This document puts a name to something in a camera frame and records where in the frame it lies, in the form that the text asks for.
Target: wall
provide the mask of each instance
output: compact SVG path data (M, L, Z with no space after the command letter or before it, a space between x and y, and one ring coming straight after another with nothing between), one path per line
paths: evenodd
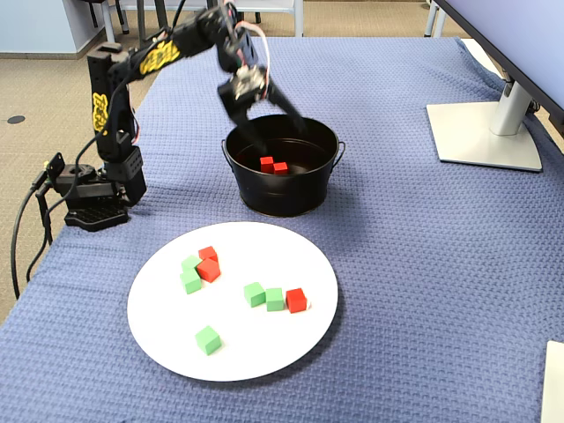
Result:
M98 16L94 29L88 4L78 0L1 0L0 52L77 53L103 28Z

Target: white plate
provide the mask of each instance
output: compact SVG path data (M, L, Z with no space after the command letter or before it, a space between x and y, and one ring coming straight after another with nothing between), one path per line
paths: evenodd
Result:
M190 295L181 262L213 246L221 276ZM302 288L309 308L300 313L251 308L243 287ZM180 375L206 381L252 379L276 372L311 350L337 310L337 279L322 251L283 227L233 222L201 227L169 242L133 282L127 315L133 337L149 357ZM223 345L206 356L195 335L210 325Z

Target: robotic arm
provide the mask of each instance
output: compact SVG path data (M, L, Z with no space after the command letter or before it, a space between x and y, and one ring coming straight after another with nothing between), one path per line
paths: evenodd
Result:
M269 100L288 113L298 128L304 128L300 114L274 85L267 70L256 66L249 33L235 27L236 16L232 3L221 4L173 30L162 30L148 48L128 52L120 44L107 42L88 55L93 128L104 166L96 170L80 165L78 184L69 193L75 180L75 166L65 165L61 154L49 162L48 176L54 189L62 196L68 194L67 225L97 231L127 221L127 207L141 199L146 186L141 152L134 145L138 134L129 90L127 86L121 90L116 87L143 79L184 57L217 47L221 69L233 74L218 88L219 96L232 121L261 152L265 152L264 142L247 117L255 102Z

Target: foam block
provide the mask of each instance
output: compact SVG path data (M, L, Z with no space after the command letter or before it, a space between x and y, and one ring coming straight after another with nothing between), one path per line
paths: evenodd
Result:
M218 332L213 330L211 326L206 326L196 334L196 342L205 355L210 355L221 347Z
M264 289L258 282L245 286L245 299L251 307L256 307L266 301Z
M200 258L202 260L205 260L206 258L210 258L211 260L218 262L218 253L215 252L215 249L213 249L213 247L200 249L198 251L198 254L200 255Z
M261 172L265 174L274 173L274 159L272 157L261 157Z
M287 174L288 173L288 165L285 161L282 163L274 163L274 174Z
M203 262L196 266L196 270L200 278L208 282L213 282L221 274L218 262L210 258L203 260Z
M182 271L194 270L202 262L201 258L190 256L182 262Z
M288 305L290 313L297 313L308 307L308 299L303 294L301 288L293 289L286 292L286 304Z
M186 270L182 275L180 275L180 280L186 293L194 293L202 288L202 279L198 276L194 269Z
M270 288L265 292L266 311L281 311L284 309L284 294L281 288Z

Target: blue textured blanket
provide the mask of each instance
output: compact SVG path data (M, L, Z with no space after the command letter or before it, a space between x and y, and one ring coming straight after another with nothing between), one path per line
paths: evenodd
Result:
M270 44L277 84L347 143L325 203L294 219L247 209L220 150L215 52L164 69L138 113L148 191L130 222L64 228L0 330L2 422L538 421L546 341L564 340L564 158L545 130L527 118L541 174L441 163L426 104L502 88L460 41ZM164 244L233 220L314 242L338 312L276 374L190 380L137 346L128 292Z

